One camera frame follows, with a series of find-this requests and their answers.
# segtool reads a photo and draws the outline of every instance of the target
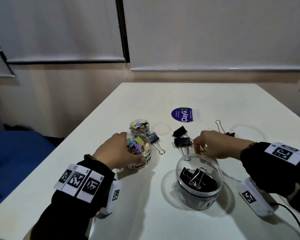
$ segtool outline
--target jar of black binder clips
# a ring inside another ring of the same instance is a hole
[[[151,160],[151,143],[145,134],[128,133],[127,134],[128,152],[134,155],[142,155],[146,162],[141,164],[132,163],[128,165],[130,169],[140,169],[146,166]]]
[[[201,211],[212,206],[223,185],[222,171],[211,158],[184,155],[176,166],[176,193],[188,207]]]
[[[132,133],[142,133],[146,136],[150,135],[150,125],[146,120],[138,119],[130,123],[130,130]]]

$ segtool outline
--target white table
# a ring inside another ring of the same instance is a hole
[[[179,107],[200,109],[202,121],[174,120],[171,112]],[[191,137],[217,129],[218,119],[226,131],[249,124],[263,131],[269,142],[300,149],[300,118],[255,84],[123,83],[0,204],[0,238],[22,239],[49,205],[53,185],[68,165],[92,154],[112,134],[127,131],[138,118],[151,127],[169,125],[173,131],[183,125]],[[272,220],[260,219],[229,177],[224,177],[225,187],[210,209],[193,211],[180,204],[172,185],[181,153],[173,147],[171,134],[159,136],[164,155],[153,150],[146,168],[118,173],[118,207],[109,217],[94,220],[90,239],[300,239],[287,210],[279,208]],[[237,180],[248,177],[240,161],[229,158],[219,164]]]

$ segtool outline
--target clear plastic jar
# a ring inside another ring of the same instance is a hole
[[[137,164],[137,163],[129,164],[128,165],[129,169],[140,169],[140,168],[143,168],[151,160],[151,143],[150,143],[150,141],[149,141],[149,139],[148,139],[148,137],[146,135],[141,134],[141,133],[128,133],[127,134],[127,141],[133,141],[137,137],[140,137],[140,139],[144,142],[144,144],[148,143],[148,147],[142,153],[138,154],[138,155],[142,155],[143,157],[145,157],[146,158],[146,162],[142,163],[142,164]]]
[[[184,168],[189,169],[192,174],[196,169],[200,170],[200,168],[203,168],[204,174],[216,181],[215,190],[201,192],[189,187],[180,178],[180,174],[184,172]],[[175,189],[178,197],[185,205],[197,211],[206,210],[211,207],[216,201],[223,185],[223,175],[218,164],[211,158],[200,154],[189,154],[180,158],[176,166],[176,179]]]
[[[149,122],[146,120],[137,119],[132,121],[130,123],[130,130],[132,133],[142,133],[145,134],[146,136],[150,135],[150,125]]]

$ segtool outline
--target blue chair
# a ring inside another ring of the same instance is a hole
[[[0,203],[56,148],[33,131],[0,131]]]

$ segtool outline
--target black binder clip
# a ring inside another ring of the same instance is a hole
[[[151,145],[152,145],[155,149],[158,150],[158,152],[159,152],[160,155],[163,155],[163,154],[166,153],[166,151],[165,151],[164,149],[162,149],[161,146],[159,145],[159,143],[158,143],[159,137],[157,136],[156,133],[152,133],[151,135],[149,135],[149,136],[148,136],[148,139],[149,139]],[[157,144],[158,144],[159,148],[161,149],[161,151],[163,151],[163,153],[160,152],[160,150],[154,145],[154,143],[157,143]]]
[[[180,138],[175,138],[174,139],[174,144],[176,145],[177,148],[180,148],[182,155],[184,156],[185,154],[183,153],[183,150],[181,147],[186,147],[187,148],[187,154],[189,154],[189,146],[191,146],[191,141],[189,137],[180,137]]]
[[[220,129],[219,129],[219,125],[218,125],[217,121],[219,121],[220,127],[221,127],[221,129],[223,130],[223,133],[224,133],[225,135],[227,135],[227,136],[232,136],[232,137],[235,136],[235,133],[234,133],[234,132],[233,132],[233,133],[230,133],[230,132],[227,132],[227,133],[226,133],[225,130],[222,128],[221,121],[220,121],[220,120],[216,120],[216,125],[218,126],[218,131],[219,131],[219,132],[220,132]]]
[[[183,135],[186,135],[193,141],[193,139],[187,135],[187,132],[188,131],[183,126],[181,126],[179,129],[175,130],[172,135],[176,138],[183,137]]]
[[[190,188],[199,192],[212,192],[218,188],[216,180],[211,178],[205,168],[186,169],[183,168],[180,179]]]

